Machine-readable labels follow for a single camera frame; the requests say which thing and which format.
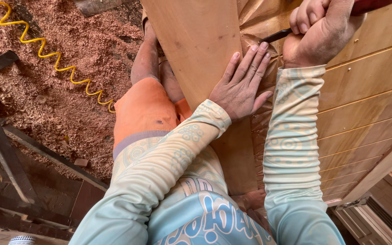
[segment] sawdust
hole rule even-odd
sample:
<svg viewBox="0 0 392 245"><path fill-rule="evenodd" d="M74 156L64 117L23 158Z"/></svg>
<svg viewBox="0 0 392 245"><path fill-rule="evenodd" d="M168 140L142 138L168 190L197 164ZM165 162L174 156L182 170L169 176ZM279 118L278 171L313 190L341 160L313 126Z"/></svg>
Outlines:
<svg viewBox="0 0 392 245"><path fill-rule="evenodd" d="M131 87L131 66L143 39L138 1L89 18L71 0L7 3L15 12L9 20L26 19L32 25L28 39L45 37L44 53L63 53L60 68L76 65L75 81L90 78L90 92L104 89L101 101L119 99ZM0 18L4 14L0 5ZM20 59L0 71L0 117L72 162L112 152L115 114L98 104L97 96L85 94L85 83L72 84L69 71L55 71L56 57L39 58L39 42L21 43L22 30L20 25L0 26L0 54L12 50ZM52 164L14 144L36 160ZM108 156L90 161L86 170L108 182L112 165L112 156Z"/></svg>

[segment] coiled hose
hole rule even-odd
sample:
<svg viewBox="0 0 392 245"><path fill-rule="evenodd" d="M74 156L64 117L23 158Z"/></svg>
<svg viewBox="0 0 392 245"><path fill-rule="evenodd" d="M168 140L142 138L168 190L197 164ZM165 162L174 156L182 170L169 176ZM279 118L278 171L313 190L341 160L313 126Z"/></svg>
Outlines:
<svg viewBox="0 0 392 245"><path fill-rule="evenodd" d="M99 104L101 104L101 105L108 104L108 111L111 112L111 113L115 113L116 112L116 111L112 111L111 110L112 102L113 102L114 99L111 99L111 100L109 100L109 101L107 101L105 103L102 103L100 101L102 92L104 92L103 89L101 89L101 90L99 90L97 92L94 92L94 93L89 93L88 92L88 86L90 85L90 82L91 82L90 79L86 79L86 80L83 80L83 81L74 81L73 80L73 74L75 73L75 70L76 70L76 67L74 65L66 67L66 68L63 68L63 69L59 69L58 68L58 63L60 62L60 59L61 59L61 53L60 52L55 52L55 53L46 54L46 55L42 55L41 54L42 51L43 51L43 48L45 47L45 44L46 44L46 39L45 38L40 37L40 38L31 39L31 40L24 40L24 37L27 34L28 29L30 28L30 25L27 22L25 22L23 20L21 20L21 21L12 21L12 22L4 22L8 18L8 16L10 15L10 13L11 13L11 7L7 3L1 2L1 1L0 1L0 4L2 4L2 5L7 7L6 14L4 15L4 17L2 17L2 19L0 19L0 25L6 26L6 25L15 25L15 24L25 24L25 30L22 33L21 37L20 37L20 41L22 43L32 43L32 42L42 41L42 45L40 46L39 53L38 53L40 58L46 58L46 57L51 57L51 56L57 55L58 58L57 58L57 61L55 62L55 66L54 66L56 71L66 71L66 70L72 69L72 73L71 73L71 82L72 83L80 84L80 83L86 82L87 83L86 90L85 90L86 94L89 95L89 96L98 95L98 103Z"/></svg>

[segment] person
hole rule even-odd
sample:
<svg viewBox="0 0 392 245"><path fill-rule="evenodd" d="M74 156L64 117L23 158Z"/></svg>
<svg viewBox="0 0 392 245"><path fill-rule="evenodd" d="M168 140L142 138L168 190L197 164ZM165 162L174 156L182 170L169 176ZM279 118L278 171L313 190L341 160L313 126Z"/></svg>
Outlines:
<svg viewBox="0 0 392 245"><path fill-rule="evenodd" d="M267 195L250 195L250 202L264 198L271 233L228 196L209 146L272 96L255 98L268 44L252 46L242 61L235 53L209 99L191 113L170 65L158 62L147 21L133 86L115 104L110 188L69 244L345 244L321 198L315 121L325 64L365 19L350 16L353 3L304 0L290 16L264 152Z"/></svg>

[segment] right hand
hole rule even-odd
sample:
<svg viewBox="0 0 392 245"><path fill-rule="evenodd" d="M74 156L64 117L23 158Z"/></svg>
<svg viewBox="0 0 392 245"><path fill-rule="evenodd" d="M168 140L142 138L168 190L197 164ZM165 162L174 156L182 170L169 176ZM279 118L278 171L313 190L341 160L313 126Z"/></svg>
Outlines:
<svg viewBox="0 0 392 245"><path fill-rule="evenodd" d="M354 0L304 0L290 16L284 42L285 68L327 64L352 38L366 18L350 16Z"/></svg>

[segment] hand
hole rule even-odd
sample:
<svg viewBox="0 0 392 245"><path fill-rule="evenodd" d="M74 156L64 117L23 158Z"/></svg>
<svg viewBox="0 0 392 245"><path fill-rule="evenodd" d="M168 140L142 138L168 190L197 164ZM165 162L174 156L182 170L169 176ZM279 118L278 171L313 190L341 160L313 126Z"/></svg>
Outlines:
<svg viewBox="0 0 392 245"><path fill-rule="evenodd" d="M304 0L290 16L284 42L285 68L327 64L362 25L366 14L350 16L354 0Z"/></svg>
<svg viewBox="0 0 392 245"><path fill-rule="evenodd" d="M222 107L232 122L254 114L273 95L273 92L266 91L255 98L270 61L267 48L267 42L261 43L259 47L253 45L241 62L240 53L236 52L222 79L210 94L209 99Z"/></svg>

